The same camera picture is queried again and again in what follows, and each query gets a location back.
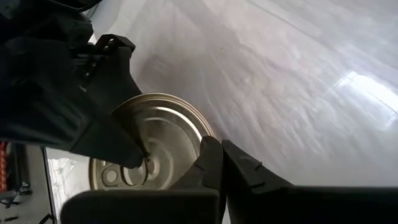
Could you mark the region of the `gold-lid blue-label seafood can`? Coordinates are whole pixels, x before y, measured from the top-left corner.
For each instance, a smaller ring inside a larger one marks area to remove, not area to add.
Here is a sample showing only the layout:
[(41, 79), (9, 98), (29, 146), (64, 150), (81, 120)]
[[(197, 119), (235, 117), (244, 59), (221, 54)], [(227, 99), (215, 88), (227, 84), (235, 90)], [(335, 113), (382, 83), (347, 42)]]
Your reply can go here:
[(187, 101), (166, 93), (135, 96), (111, 116), (132, 134), (144, 150), (139, 167), (90, 159), (92, 190), (163, 190), (171, 187), (200, 155), (203, 137), (214, 132), (203, 115)]

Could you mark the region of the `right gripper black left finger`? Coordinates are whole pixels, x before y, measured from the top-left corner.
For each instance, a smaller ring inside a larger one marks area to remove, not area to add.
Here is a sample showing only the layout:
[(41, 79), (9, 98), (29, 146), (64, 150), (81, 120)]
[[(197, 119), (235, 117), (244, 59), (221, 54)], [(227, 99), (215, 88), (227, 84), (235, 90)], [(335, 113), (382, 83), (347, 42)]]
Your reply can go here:
[(166, 190), (93, 190), (68, 200), (62, 224), (218, 224), (224, 212), (221, 190), (223, 148), (203, 137), (200, 156)]

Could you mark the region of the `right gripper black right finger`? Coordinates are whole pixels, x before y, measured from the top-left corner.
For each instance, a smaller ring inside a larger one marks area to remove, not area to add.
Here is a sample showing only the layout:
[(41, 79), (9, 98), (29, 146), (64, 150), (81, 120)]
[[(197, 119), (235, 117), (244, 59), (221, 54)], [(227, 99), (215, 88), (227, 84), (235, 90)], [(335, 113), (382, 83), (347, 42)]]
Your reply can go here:
[(398, 187), (294, 185), (231, 141), (221, 145), (232, 224), (398, 224)]

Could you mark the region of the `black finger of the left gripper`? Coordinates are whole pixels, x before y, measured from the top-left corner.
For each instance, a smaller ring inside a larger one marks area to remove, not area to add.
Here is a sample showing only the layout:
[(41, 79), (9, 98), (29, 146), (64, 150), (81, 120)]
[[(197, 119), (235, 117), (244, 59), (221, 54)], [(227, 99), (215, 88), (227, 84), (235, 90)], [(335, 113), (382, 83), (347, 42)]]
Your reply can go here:
[(80, 90), (96, 110), (93, 124), (85, 131), (75, 154), (127, 168), (139, 167), (144, 146), (132, 116), (118, 107), (142, 94), (130, 73), (129, 58), (108, 58), (81, 82)]

